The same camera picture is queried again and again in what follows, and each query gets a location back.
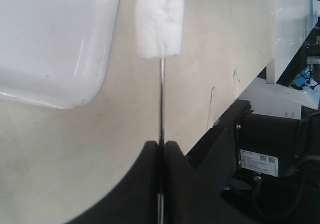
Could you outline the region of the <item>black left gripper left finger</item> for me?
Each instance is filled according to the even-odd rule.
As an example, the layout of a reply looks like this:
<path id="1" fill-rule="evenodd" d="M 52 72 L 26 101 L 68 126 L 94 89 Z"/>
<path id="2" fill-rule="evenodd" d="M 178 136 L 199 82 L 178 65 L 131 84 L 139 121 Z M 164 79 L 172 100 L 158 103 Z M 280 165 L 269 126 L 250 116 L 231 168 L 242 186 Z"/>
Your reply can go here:
<path id="1" fill-rule="evenodd" d="M 156 224 L 160 148 L 147 141 L 122 180 L 70 224 Z"/>

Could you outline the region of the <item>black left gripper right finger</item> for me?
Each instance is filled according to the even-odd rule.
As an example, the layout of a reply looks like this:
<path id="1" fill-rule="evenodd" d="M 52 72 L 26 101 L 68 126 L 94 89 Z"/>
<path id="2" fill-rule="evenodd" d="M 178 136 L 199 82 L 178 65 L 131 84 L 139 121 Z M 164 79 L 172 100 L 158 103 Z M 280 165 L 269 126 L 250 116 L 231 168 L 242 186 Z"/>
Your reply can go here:
<path id="1" fill-rule="evenodd" d="M 207 188 L 174 141 L 164 146 L 164 164 L 166 224 L 240 223 L 240 213 Z"/>

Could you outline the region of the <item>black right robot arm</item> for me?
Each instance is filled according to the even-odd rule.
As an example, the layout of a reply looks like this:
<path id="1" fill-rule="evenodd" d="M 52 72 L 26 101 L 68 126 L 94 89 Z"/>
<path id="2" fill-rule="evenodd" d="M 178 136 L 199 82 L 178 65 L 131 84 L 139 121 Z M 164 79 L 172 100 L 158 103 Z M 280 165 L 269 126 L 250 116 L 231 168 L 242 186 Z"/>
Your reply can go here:
<path id="1" fill-rule="evenodd" d="M 256 114 L 237 100 L 187 153 L 218 194 L 263 223 L 317 224 L 320 114 L 301 119 Z"/>

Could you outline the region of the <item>white robot base panel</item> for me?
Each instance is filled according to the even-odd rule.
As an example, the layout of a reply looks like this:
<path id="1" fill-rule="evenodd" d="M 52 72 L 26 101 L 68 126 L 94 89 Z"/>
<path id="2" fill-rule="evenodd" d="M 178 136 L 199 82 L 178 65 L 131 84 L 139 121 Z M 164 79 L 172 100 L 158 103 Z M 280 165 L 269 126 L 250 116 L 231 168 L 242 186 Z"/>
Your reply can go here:
<path id="1" fill-rule="evenodd" d="M 320 107 L 315 73 L 320 54 L 311 43 L 319 26 L 317 0 L 274 0 L 274 61 L 240 95 L 256 114 L 300 119 L 304 109 Z"/>

